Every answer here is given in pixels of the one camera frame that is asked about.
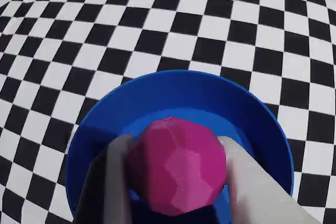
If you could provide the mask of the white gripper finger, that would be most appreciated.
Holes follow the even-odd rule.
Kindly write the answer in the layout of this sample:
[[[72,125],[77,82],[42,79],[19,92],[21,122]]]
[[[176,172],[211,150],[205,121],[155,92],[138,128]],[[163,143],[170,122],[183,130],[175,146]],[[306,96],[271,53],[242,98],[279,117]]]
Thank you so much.
[[[226,153],[232,223],[318,223],[236,141],[219,141]]]
[[[90,164],[75,214],[75,223],[132,223],[124,170],[133,137],[115,138]]]

